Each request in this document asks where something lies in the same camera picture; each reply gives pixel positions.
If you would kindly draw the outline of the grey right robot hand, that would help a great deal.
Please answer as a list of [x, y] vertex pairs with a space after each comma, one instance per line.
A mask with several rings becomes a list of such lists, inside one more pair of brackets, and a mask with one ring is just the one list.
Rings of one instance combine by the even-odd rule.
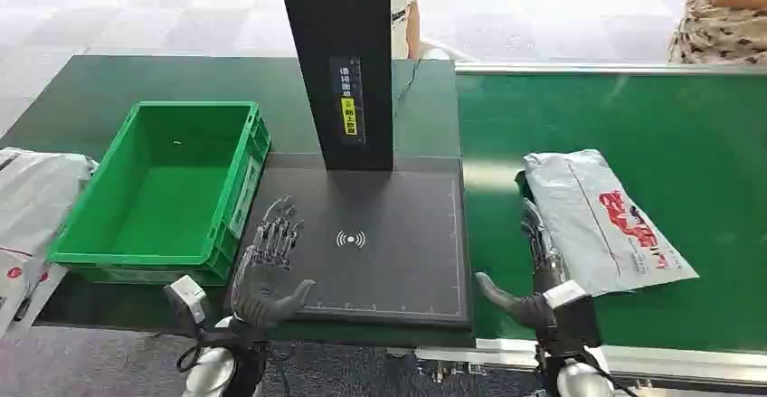
[[521, 230], [528, 238], [533, 262], [533, 292], [514, 295], [499, 288], [485, 272], [478, 271], [474, 277], [488, 301], [520, 326], [538, 331], [555, 325], [553, 309], [548, 306], [543, 294], [563, 284], [565, 271], [539, 209], [528, 198], [523, 199]]

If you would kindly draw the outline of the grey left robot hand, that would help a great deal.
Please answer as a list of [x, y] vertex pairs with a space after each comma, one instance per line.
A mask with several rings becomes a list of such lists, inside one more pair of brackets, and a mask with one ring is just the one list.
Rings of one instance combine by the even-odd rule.
[[276, 199], [258, 220], [251, 243], [233, 275], [230, 306], [234, 318], [268, 329], [292, 317], [306, 305], [313, 279], [305, 279], [288, 294], [277, 292], [291, 271], [290, 255], [303, 222], [297, 219], [293, 197]]

